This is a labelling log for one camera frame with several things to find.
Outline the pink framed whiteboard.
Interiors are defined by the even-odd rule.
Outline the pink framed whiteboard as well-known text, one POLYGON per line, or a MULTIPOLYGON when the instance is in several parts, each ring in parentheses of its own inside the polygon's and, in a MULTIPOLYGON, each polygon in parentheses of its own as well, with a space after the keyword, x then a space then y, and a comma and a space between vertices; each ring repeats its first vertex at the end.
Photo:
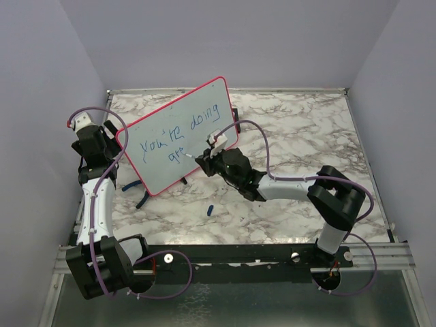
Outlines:
POLYGON ((239 139, 227 82, 219 76, 121 128, 116 141, 151 196, 156 196, 198 169, 197 157, 208 136, 225 132, 227 147, 239 139))

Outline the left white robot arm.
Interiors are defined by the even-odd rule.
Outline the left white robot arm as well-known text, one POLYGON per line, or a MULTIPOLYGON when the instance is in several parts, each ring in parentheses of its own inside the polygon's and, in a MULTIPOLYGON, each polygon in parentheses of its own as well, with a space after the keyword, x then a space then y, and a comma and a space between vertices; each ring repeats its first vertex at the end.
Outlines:
POLYGON ((78 137, 72 148, 85 162, 78 169, 84 196, 82 223, 76 246, 67 250, 66 262, 82 294, 89 300, 134 284, 134 268, 146 267, 150 251, 140 234, 117 240, 112 230, 112 202, 116 191, 121 148, 106 131, 116 131, 107 121, 97 125, 85 112, 70 123, 78 137))

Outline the blue marker cap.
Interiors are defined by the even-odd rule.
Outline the blue marker cap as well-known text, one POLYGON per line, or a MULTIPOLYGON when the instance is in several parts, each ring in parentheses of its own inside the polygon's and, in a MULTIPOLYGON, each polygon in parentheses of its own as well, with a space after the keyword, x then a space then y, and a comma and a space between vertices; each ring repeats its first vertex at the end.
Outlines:
POLYGON ((210 206, 208 207, 208 210, 207 210, 207 212, 206 212, 206 214, 207 214, 208 217, 211 216, 213 209, 214 209, 214 206, 213 206, 213 205, 210 205, 210 206))

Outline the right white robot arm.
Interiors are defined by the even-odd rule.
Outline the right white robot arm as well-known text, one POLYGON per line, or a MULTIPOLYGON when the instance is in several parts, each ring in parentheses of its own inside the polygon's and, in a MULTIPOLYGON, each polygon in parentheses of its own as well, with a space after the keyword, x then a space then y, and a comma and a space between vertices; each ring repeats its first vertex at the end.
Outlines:
POLYGON ((222 150, 212 155, 211 149, 195 158, 208 176, 219 175, 246 200, 300 200, 311 202, 324 219, 324 227, 313 249, 313 259, 329 266, 337 259, 338 249, 350 232, 366 193, 332 166, 323 166, 315 180, 271 177, 251 167, 240 149, 222 150))

